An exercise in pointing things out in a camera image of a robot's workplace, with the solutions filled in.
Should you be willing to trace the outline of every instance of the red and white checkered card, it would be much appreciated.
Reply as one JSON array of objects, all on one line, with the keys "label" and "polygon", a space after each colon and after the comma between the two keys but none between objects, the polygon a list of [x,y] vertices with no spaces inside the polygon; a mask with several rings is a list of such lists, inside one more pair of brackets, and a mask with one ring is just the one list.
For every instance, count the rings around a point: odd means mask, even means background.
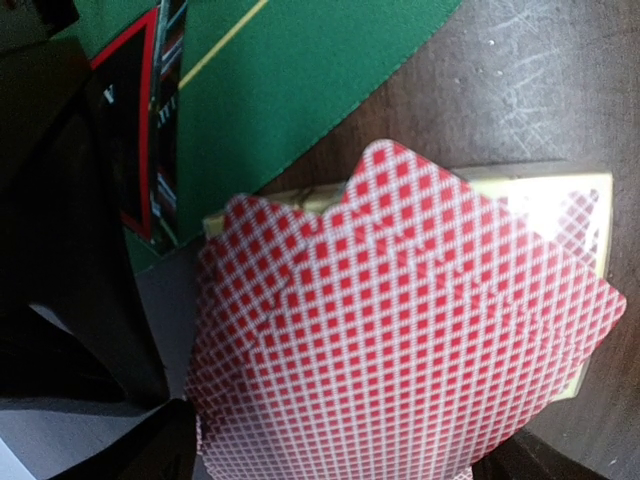
[{"label": "red and white checkered card", "polygon": [[560,392],[625,308],[580,259],[391,141],[323,216],[236,197],[187,381],[215,479],[449,480]]}]

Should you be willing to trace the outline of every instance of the yellow stripe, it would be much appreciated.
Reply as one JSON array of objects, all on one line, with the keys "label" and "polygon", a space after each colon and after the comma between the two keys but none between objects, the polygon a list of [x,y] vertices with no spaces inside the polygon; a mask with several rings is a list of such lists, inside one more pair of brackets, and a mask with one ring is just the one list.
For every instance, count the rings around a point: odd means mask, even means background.
[{"label": "yellow stripe", "polygon": [[222,50],[224,48],[224,46],[229,43],[231,41],[231,39],[233,37],[235,37],[238,32],[240,30],[242,30],[242,28],[251,21],[251,19],[253,17],[256,16],[256,14],[262,10],[262,7],[264,7],[267,2],[269,0],[258,0],[258,3],[256,3],[253,7],[251,7],[251,10],[249,10],[247,13],[244,14],[244,16],[238,20],[238,23],[236,23],[233,27],[231,27],[231,30],[229,30],[224,37],[222,37],[220,40],[218,40],[218,43],[216,43],[213,47],[211,47],[211,50],[209,50],[206,55],[204,57],[202,57],[198,63],[196,63],[193,68],[191,70],[189,70],[189,73],[187,73],[184,77],[182,77],[182,80],[180,80],[180,84],[178,86],[178,88],[182,89],[185,86],[187,86],[187,84],[193,80],[193,77],[195,77],[198,73],[200,73],[200,70],[202,70],[204,68],[204,66],[209,63],[211,61],[211,59],[213,57],[215,57],[218,52],[220,50]]}]

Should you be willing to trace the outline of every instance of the wooden table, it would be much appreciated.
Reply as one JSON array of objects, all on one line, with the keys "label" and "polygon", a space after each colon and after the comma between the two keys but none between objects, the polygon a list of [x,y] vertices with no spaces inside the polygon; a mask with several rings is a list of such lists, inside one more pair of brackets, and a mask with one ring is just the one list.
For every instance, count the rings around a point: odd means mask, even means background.
[{"label": "wooden table", "polygon": [[578,398],[528,428],[611,479],[640,478],[640,3],[465,0],[346,120],[263,192],[349,177],[392,138],[451,168],[566,160],[614,175],[609,281],[628,298]]}]

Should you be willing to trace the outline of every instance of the stack of playing cards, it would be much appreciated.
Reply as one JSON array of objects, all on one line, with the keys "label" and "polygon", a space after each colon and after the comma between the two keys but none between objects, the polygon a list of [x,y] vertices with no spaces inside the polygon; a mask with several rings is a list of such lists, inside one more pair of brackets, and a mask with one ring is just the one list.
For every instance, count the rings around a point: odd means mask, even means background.
[{"label": "stack of playing cards", "polygon": [[625,308],[600,196],[552,238],[498,196],[379,141],[322,215],[232,199],[187,381],[213,478],[451,479],[563,392]]}]

